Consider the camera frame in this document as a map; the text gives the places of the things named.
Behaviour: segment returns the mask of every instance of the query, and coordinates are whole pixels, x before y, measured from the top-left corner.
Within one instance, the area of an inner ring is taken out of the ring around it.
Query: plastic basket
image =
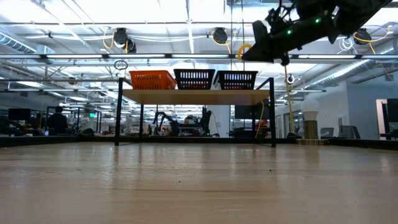
[[[209,90],[216,70],[174,69],[179,90]]]
[[[218,71],[216,77],[222,90],[252,90],[257,71]]]
[[[135,90],[174,90],[177,82],[166,70],[130,71]]]

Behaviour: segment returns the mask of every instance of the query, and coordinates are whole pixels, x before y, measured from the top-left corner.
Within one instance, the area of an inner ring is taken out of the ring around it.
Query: computer monitor
[[[8,119],[11,121],[28,121],[30,120],[30,109],[28,108],[9,108]]]
[[[398,99],[387,99],[388,122],[398,122]]]

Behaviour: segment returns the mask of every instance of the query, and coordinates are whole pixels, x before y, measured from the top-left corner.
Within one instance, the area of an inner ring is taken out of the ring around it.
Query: shelf
[[[123,96],[144,105],[255,105],[269,90],[123,90]]]

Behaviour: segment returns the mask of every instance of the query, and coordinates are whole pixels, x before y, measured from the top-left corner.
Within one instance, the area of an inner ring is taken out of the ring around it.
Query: black basket
[[[214,69],[174,69],[179,90],[209,90]]]
[[[257,71],[218,71],[222,90],[252,90]]]

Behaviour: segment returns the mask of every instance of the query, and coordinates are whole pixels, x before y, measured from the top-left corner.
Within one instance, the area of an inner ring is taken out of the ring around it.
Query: wooden floor
[[[398,223],[398,152],[335,146],[0,149],[0,223]]]

